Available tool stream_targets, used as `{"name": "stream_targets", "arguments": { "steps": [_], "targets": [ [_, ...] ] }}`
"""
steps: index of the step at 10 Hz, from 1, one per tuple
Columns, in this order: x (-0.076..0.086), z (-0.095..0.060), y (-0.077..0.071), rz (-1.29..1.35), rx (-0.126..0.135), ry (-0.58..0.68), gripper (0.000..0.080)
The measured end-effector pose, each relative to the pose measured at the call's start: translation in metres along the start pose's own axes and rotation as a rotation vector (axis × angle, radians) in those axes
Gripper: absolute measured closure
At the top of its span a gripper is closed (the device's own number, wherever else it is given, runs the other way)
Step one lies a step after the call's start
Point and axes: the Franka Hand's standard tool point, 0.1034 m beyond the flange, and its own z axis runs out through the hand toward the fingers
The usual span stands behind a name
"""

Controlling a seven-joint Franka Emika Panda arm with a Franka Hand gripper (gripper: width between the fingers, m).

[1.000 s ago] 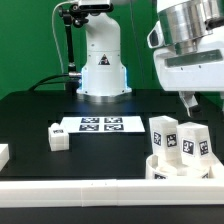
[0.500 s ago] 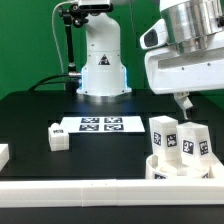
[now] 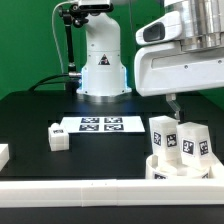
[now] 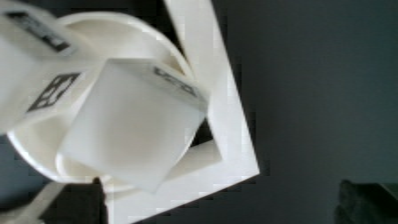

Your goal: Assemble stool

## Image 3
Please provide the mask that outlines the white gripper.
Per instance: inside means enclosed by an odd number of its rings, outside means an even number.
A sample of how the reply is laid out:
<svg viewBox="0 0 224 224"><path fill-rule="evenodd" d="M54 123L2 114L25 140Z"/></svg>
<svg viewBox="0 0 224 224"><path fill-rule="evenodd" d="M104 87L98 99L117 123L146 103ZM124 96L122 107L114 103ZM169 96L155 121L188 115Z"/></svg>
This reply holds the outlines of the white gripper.
<svg viewBox="0 0 224 224"><path fill-rule="evenodd" d="M181 120L175 93L224 87L224 46L183 52L178 41L141 48L134 61L136 90L141 96L166 95Z"/></svg>

